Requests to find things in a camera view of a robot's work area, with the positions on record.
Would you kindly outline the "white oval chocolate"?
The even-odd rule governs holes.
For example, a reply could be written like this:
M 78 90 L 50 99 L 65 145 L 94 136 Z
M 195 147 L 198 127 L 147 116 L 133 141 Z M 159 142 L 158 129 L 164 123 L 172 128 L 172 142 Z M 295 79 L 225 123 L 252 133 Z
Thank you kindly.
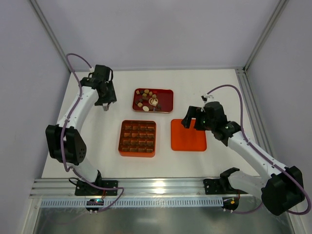
M 143 109 L 144 111 L 146 111 L 146 112 L 149 111 L 149 107 L 147 107 L 147 106 L 143 106 L 142 109 Z

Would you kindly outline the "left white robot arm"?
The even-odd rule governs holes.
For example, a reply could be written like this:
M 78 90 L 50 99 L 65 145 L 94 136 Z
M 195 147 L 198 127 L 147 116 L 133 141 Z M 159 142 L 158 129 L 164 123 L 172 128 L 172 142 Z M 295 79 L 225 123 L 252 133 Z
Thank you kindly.
M 111 68 L 96 65 L 78 81 L 79 92 L 65 115 L 45 130 L 50 157 L 62 163 L 66 172 L 73 171 L 83 184 L 98 190 L 102 188 L 101 173 L 86 158 L 87 146 L 80 132 L 92 107 L 108 111 L 117 101 L 113 77 Z

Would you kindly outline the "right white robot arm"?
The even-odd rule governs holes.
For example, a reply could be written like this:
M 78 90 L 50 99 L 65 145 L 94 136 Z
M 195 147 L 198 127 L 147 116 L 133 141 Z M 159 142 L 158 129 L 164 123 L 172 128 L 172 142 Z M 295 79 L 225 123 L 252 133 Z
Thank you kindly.
M 192 120 L 197 131 L 210 131 L 259 174 L 255 177 L 238 168 L 230 168 L 220 174 L 220 183 L 225 191 L 241 190 L 251 194 L 260 199 L 273 215 L 280 215 L 306 199 L 301 171 L 278 162 L 251 141 L 238 123 L 227 120 L 219 102 L 208 102 L 203 107 L 189 106 L 181 124 L 188 129 Z

